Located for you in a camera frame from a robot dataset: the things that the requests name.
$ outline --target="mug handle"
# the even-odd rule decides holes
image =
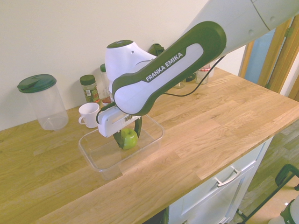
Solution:
[[[79,123],[82,124],[82,125],[86,125],[85,122],[82,122],[82,119],[83,119],[83,118],[84,118],[83,116],[82,116],[82,117],[79,117]]]

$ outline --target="green apple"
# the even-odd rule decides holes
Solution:
[[[138,136],[136,131],[131,128],[124,128],[121,130],[121,138],[124,141],[123,149],[130,149],[136,146]]]

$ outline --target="drawer handle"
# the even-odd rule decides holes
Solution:
[[[215,180],[217,181],[217,187],[222,187],[224,185],[227,185],[228,183],[231,183],[235,178],[237,178],[240,174],[241,174],[241,170],[237,170],[234,167],[232,167],[234,169],[235,175],[233,175],[231,178],[229,178],[227,181],[225,182],[221,182],[217,177],[215,177]]]

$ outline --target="white cabinet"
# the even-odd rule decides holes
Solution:
[[[271,142],[248,154],[169,206],[169,224],[228,223]]]

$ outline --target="label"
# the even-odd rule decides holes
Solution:
[[[150,75],[148,75],[145,79],[143,79],[143,81],[149,83],[150,81],[154,80],[156,77],[158,77],[164,71],[166,71],[168,68],[170,68],[176,62],[178,62],[180,59],[182,59],[185,56],[185,54],[186,54],[185,51],[178,52],[172,58],[170,58],[169,60],[164,62],[160,67],[155,69]]]
[[[97,87],[94,87],[91,90],[84,90],[85,98],[88,103],[99,103],[99,93]]]

